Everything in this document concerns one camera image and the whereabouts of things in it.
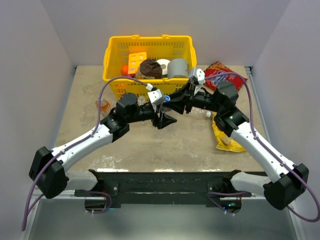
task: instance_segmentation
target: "robotic arm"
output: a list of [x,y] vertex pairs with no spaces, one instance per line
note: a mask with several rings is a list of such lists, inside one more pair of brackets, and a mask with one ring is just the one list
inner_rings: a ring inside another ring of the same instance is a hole
[[[35,154],[29,172],[30,178],[35,180],[44,165],[60,153],[37,182],[37,186],[46,198],[54,198],[65,190],[97,189],[101,181],[94,173],[71,172],[69,171],[71,166],[94,150],[121,138],[129,131],[130,123],[151,120],[154,127],[162,129],[177,122],[175,118],[165,113],[163,107],[170,108],[179,114],[184,112],[188,114],[195,107],[216,112],[214,121],[218,128],[241,144],[267,174],[267,176],[257,176],[234,170],[224,177],[224,184],[215,186],[214,190],[219,193],[245,191],[265,196],[273,207],[279,210],[284,209],[306,190],[284,164],[305,182],[308,180],[308,168],[303,164],[295,165],[275,150],[256,130],[252,131],[249,119],[236,107],[238,93],[231,82],[220,82],[213,94],[203,88],[204,83],[205,73],[199,68],[193,68],[187,84],[168,95],[169,101],[164,102],[165,96],[156,88],[148,92],[149,102],[142,106],[138,106],[135,94],[125,93],[110,114],[100,121],[94,134],[91,134],[94,131],[93,128],[79,138],[52,150],[46,147],[40,148]],[[71,150],[65,150],[88,135],[90,137]],[[257,137],[274,154],[262,147]],[[276,157],[281,158],[283,164],[280,164]]]

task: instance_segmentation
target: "orange ball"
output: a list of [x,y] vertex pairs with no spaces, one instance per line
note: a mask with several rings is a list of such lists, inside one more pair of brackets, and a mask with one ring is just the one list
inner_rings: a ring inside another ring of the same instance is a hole
[[128,74],[128,65],[124,65],[121,68],[121,74],[122,74],[122,76],[127,76],[127,74]]

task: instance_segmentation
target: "cable connector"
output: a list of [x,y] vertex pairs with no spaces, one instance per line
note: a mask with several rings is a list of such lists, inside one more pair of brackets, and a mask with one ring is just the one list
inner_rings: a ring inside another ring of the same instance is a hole
[[152,84],[150,84],[150,83],[147,83],[145,88],[148,89],[149,91],[151,91],[154,88],[154,86],[152,86]]

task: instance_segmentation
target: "orange object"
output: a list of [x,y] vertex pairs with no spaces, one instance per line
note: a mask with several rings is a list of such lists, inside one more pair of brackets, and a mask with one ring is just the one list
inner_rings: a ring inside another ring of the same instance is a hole
[[[96,108],[99,107],[99,102],[98,102],[98,99],[99,99],[99,96],[97,97],[97,100],[95,101],[95,105],[96,105]],[[104,99],[104,97],[102,96],[101,97],[101,100],[100,100],[100,114],[102,117],[106,117],[108,116],[108,109],[110,108],[110,103]]]
[[136,74],[139,65],[147,59],[146,52],[137,52],[129,54],[128,74]]
[[128,64],[123,65],[123,67],[121,68],[121,74],[122,74],[122,76],[127,76],[127,74],[128,74]]

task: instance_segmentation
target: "orange liquid bottle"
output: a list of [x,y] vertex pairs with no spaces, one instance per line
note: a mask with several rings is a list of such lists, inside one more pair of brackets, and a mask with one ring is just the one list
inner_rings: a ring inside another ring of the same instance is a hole
[[[99,102],[98,102],[99,96],[97,97],[97,100],[95,101],[96,108],[99,107]],[[110,108],[110,103],[104,99],[104,97],[101,97],[100,100],[100,114],[103,118],[108,116],[109,114],[109,108]]]

